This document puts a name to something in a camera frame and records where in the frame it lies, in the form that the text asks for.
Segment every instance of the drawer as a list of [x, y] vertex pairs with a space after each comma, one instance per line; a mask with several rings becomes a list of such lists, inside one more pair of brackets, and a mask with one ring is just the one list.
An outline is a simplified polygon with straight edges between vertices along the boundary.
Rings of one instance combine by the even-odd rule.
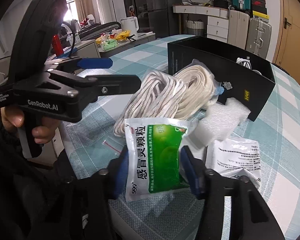
[[173, 12], [176, 13], [195, 13], [196, 6], [174, 6]]
[[228, 29], [229, 28], [229, 21], [226, 20], [226, 19], [221, 19], [221, 18], [208, 16], [208, 25]]
[[226, 38], [218, 37], [218, 36], [215, 36], [215, 35], [207, 34], [207, 38], [227, 43], [227, 39]]
[[220, 9], [212, 8], [212, 7], [208, 7], [208, 6], [196, 6], [196, 13], [219, 17]]
[[227, 29], [221, 28], [221, 27], [216, 27], [216, 26], [211, 26], [211, 25], [207, 26], [207, 34], [215, 35], [215, 36], [226, 38], [226, 39], [228, 38], [228, 30]]
[[222, 10], [222, 9], [220, 9], [220, 17], [222, 17], [222, 18], [228, 18], [228, 10]]

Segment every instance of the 999 logo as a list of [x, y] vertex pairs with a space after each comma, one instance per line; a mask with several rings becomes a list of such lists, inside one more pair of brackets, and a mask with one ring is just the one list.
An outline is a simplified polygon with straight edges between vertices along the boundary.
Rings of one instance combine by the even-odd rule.
[[132, 191], [131, 191], [131, 193], [132, 193], [132, 194], [137, 193], [137, 188], [138, 188], [137, 184], [133, 184], [133, 185], [132, 185]]

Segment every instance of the checkered tablecloth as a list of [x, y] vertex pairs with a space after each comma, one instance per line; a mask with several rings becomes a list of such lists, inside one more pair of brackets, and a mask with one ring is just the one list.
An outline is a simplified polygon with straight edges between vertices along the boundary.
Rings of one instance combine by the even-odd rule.
[[[186, 38], [177, 35], [152, 41], [119, 53], [109, 70], [85, 70], [92, 74], [136, 74], [167, 66], [167, 43]], [[259, 142], [262, 164], [261, 195], [276, 217], [286, 239], [300, 234], [300, 86], [273, 66], [276, 86], [252, 122], [238, 126], [233, 135]], [[77, 177], [91, 176], [117, 157], [103, 144], [129, 95], [99, 98], [89, 104], [78, 123], [63, 122], [61, 135]], [[204, 201], [189, 191], [127, 203], [124, 193], [110, 201], [114, 226], [127, 239], [194, 239]], [[226, 199], [223, 238], [229, 233], [230, 199]]]

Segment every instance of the beige curtain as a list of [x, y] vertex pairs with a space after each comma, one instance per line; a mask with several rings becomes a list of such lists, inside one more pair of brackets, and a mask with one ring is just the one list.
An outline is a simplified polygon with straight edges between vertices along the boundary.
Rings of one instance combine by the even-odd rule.
[[94, 15], [94, 9], [92, 0], [74, 0], [75, 6], [77, 8], [77, 13], [79, 17], [79, 22], [82, 22], [89, 14], [92, 14], [94, 18], [96, 16]]

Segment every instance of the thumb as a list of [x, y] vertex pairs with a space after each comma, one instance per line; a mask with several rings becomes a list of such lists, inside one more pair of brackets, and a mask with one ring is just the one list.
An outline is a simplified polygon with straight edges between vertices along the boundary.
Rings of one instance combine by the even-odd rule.
[[9, 132], [21, 127], [25, 120], [25, 116], [21, 109], [17, 106], [6, 106], [1, 108], [2, 124]]

